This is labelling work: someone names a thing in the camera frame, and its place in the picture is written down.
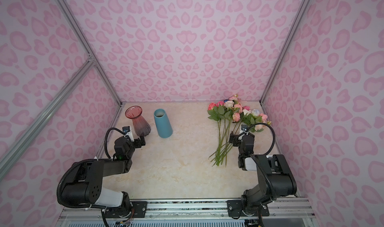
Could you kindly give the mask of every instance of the flower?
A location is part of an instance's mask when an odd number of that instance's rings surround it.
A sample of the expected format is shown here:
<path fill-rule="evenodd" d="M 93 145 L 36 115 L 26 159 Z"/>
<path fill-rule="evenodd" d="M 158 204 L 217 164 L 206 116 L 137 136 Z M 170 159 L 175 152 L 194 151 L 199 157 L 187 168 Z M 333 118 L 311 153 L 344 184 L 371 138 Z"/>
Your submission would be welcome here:
<path fill-rule="evenodd" d="M 252 110 L 252 115 L 256 118 L 257 116 L 259 116 L 260 114 L 260 111 L 258 109 L 254 109 Z"/>
<path fill-rule="evenodd" d="M 243 109 L 244 116 L 249 115 L 251 112 L 247 109 Z"/>
<path fill-rule="evenodd" d="M 237 97 L 232 96 L 231 98 L 229 98 L 229 100 L 237 101 Z"/>
<path fill-rule="evenodd" d="M 213 109 L 215 106 L 217 106 L 215 103 L 210 103 L 208 106 L 208 110 Z"/>
<path fill-rule="evenodd" d="M 225 108 L 232 108 L 233 107 L 233 101 L 228 100 L 227 102 L 225 102 L 224 107 Z"/>
<path fill-rule="evenodd" d="M 240 120 L 240 114 L 239 113 L 234 113 L 232 115 L 232 119 L 233 119 L 233 121 L 238 122 Z"/>
<path fill-rule="evenodd" d="M 262 117 L 263 122 L 265 122 L 266 119 L 268 118 L 268 115 L 266 115 L 266 114 L 259 114 L 259 116 Z"/>
<path fill-rule="evenodd" d="M 241 114 L 243 112 L 243 106 L 241 104 L 236 104 L 233 106 L 234 108 L 239 108 L 239 113 Z"/>

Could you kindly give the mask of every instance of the vase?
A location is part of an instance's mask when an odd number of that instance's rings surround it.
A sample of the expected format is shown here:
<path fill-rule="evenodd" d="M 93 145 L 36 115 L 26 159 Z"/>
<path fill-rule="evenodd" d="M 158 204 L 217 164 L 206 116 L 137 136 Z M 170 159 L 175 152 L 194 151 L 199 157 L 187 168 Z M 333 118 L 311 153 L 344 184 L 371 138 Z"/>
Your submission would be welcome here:
<path fill-rule="evenodd" d="M 167 113 L 163 109 L 156 109 L 153 113 L 155 118 L 155 124 L 157 128 L 157 133 L 161 138 L 168 138 L 172 135 L 173 130 L 170 125 Z"/>
<path fill-rule="evenodd" d="M 140 106 L 132 106 L 127 109 L 125 116 L 128 119 L 132 119 L 133 128 L 138 136 L 147 136 L 151 132 L 151 126 L 144 119 L 142 114 L 142 108 Z"/>

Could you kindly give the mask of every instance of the flower bouquet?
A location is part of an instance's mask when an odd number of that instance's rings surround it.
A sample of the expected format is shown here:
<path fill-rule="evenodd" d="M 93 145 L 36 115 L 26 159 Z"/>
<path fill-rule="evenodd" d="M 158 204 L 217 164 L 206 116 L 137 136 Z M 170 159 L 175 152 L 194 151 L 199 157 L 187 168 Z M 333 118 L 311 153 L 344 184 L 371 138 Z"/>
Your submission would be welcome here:
<path fill-rule="evenodd" d="M 228 100 L 219 101 L 218 103 L 210 103 L 208 106 L 209 119 L 217 121 L 218 127 L 218 146 L 216 151 L 210 156 L 214 155 L 214 158 L 211 162 L 214 162 L 213 165 L 219 166 L 223 164 L 225 159 L 225 165 L 227 165 L 227 154 L 232 149 L 232 143 L 229 143 L 229 134 L 231 124 L 235 124 L 233 128 L 233 133 L 237 133 L 241 123 L 247 125 L 252 125 L 258 122 L 263 122 L 266 124 L 271 124 L 270 121 L 266 122 L 267 115 L 262 114 L 259 110 L 254 109 L 250 111 L 249 106 L 242 106 L 241 99 L 237 95 L 233 95 Z M 251 132 L 261 132 L 263 131 L 263 125 L 256 125 L 252 128 Z"/>

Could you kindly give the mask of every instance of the pink wallpaper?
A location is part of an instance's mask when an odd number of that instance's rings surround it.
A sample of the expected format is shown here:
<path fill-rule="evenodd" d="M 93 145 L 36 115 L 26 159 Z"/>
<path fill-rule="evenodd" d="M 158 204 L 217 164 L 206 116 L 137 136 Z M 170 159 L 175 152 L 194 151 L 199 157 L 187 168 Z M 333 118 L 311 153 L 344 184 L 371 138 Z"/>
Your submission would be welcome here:
<path fill-rule="evenodd" d="M 301 0 L 67 0 L 123 101 L 258 100 Z"/>
<path fill-rule="evenodd" d="M 315 0 L 266 110 L 325 227 L 384 225 L 384 0 Z"/>
<path fill-rule="evenodd" d="M 0 0 L 0 159 L 85 61 L 53 0 Z"/>
<path fill-rule="evenodd" d="M 117 110 L 91 69 L 0 183 L 0 225 L 54 225 L 63 207 L 56 187 L 69 167 L 95 156 Z"/>

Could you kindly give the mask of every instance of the diagonal metal bar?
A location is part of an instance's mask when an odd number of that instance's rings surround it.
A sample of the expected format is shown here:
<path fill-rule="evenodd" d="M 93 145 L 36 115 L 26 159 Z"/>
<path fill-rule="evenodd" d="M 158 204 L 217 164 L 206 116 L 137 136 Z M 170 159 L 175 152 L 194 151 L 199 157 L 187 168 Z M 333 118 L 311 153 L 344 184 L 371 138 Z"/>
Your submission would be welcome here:
<path fill-rule="evenodd" d="M 55 98 L 45 107 L 43 111 L 36 117 L 35 121 L 28 127 L 26 132 L 11 147 L 10 151 L 0 161 L 0 181 L 5 177 L 8 171 L 23 155 L 32 141 L 40 134 L 51 117 L 60 109 L 61 105 L 66 101 L 68 96 L 76 88 L 76 86 L 87 75 L 92 66 L 95 66 L 93 60 L 87 61 L 80 70 L 66 83 Z"/>
<path fill-rule="evenodd" d="M 71 11 L 67 1 L 66 0 L 55 0 L 55 2 L 58 5 L 61 12 L 63 13 L 64 17 L 66 18 L 68 24 L 71 26 L 74 34 L 79 39 L 81 46 L 88 53 L 89 58 L 93 58 L 96 60 L 96 68 L 97 68 L 97 70 L 101 76 L 101 79 L 103 80 L 104 84 L 107 86 L 109 92 L 113 95 L 115 101 L 120 106 L 121 105 L 121 99 L 120 99 L 119 95 L 117 94 L 112 83 L 110 82 L 110 80 L 108 79 L 107 75 L 105 74 L 103 68 L 101 67 L 100 62 L 97 59 L 97 56 L 95 55 L 94 51 L 92 50 L 91 45 L 89 44 L 83 31 L 81 30 L 81 27 L 80 27 L 78 21 L 76 20 L 76 18 L 74 17 L 74 14 Z"/>
<path fill-rule="evenodd" d="M 294 41 L 295 35 L 298 32 L 301 23 L 305 19 L 305 15 L 307 14 L 308 9 L 310 8 L 311 2 L 312 2 L 312 0 L 303 0 L 301 2 L 299 10 L 298 10 L 298 12 L 297 12 L 297 14 L 293 20 L 293 23 L 292 23 L 292 26 L 288 32 L 287 38 L 285 39 L 283 47 L 279 53 L 279 56 L 277 57 L 277 61 L 275 63 L 275 66 L 273 67 L 273 71 L 271 73 L 271 76 L 268 79 L 265 90 L 264 90 L 262 97 L 260 99 L 260 104 L 262 106 L 263 106 L 263 103 L 264 103 L 264 101 L 268 95 L 269 90 L 272 87 L 273 81 L 276 78 L 276 74 L 283 63 L 283 60 L 284 60 L 286 54 L 289 51 L 289 47 L 291 46 L 291 43 Z"/>

